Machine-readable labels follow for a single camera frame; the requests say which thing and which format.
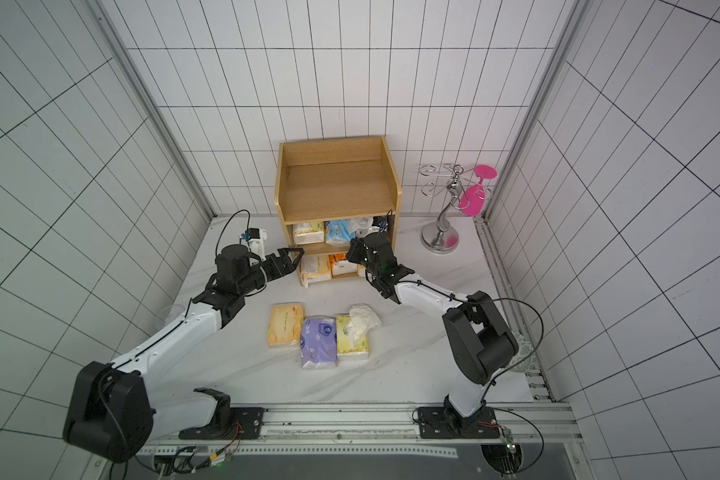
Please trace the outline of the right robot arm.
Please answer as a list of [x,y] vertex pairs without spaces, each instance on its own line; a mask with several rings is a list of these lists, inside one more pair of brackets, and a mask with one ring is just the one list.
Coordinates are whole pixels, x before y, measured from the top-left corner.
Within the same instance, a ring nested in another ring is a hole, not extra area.
[[519,352],[495,299],[482,291],[461,295],[428,283],[398,262],[385,233],[353,239],[346,257],[365,269],[366,281],[383,298],[442,321],[464,377],[445,397],[444,410],[455,421],[475,416],[492,382]]

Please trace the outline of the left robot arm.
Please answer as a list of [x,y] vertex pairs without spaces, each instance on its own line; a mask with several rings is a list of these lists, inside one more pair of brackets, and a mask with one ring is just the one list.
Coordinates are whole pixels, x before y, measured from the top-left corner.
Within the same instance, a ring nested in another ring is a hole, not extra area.
[[237,432],[230,397],[223,392],[198,387],[178,400],[162,400],[154,392],[180,360],[237,316],[248,297],[294,272],[303,255],[301,248],[280,248],[260,257],[243,244],[224,247],[215,257],[215,273],[183,313],[130,352],[82,368],[63,440],[124,463],[149,441],[168,434],[205,440]]

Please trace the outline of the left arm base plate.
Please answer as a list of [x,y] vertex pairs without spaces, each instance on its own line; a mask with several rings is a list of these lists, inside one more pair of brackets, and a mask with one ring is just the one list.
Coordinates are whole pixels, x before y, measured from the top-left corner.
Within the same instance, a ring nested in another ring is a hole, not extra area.
[[256,440],[260,437],[265,409],[261,407],[229,407],[216,409],[211,420],[201,427],[179,432],[182,440]]

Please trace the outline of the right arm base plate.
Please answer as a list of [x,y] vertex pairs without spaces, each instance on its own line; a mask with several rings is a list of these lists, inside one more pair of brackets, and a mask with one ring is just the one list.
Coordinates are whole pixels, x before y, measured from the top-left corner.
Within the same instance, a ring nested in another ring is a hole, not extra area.
[[489,407],[481,407],[473,415],[462,417],[451,407],[421,406],[413,410],[412,420],[422,439],[498,439],[502,435],[502,427]]

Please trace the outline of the orange-yellow tissue pack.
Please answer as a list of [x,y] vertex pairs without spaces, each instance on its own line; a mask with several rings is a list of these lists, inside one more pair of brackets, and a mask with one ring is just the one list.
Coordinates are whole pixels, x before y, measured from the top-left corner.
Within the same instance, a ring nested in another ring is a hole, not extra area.
[[267,328],[268,346],[279,347],[298,344],[304,319],[305,310],[302,304],[273,305]]

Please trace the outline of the yellow-green tissue pack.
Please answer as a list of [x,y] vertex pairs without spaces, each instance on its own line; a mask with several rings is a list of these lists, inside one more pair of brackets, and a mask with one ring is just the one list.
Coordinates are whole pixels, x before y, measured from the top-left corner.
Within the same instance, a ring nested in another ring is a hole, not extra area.
[[380,328],[380,317],[367,304],[352,305],[347,314],[336,317],[337,356],[361,359],[370,355],[369,332]]

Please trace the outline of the blue tissue pack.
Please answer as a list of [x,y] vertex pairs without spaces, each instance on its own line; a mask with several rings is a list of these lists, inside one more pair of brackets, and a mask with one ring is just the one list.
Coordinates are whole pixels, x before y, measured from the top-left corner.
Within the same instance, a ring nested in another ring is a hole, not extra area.
[[326,221],[324,227],[324,241],[330,246],[349,246],[356,237],[355,232],[350,229],[349,221],[346,219]]

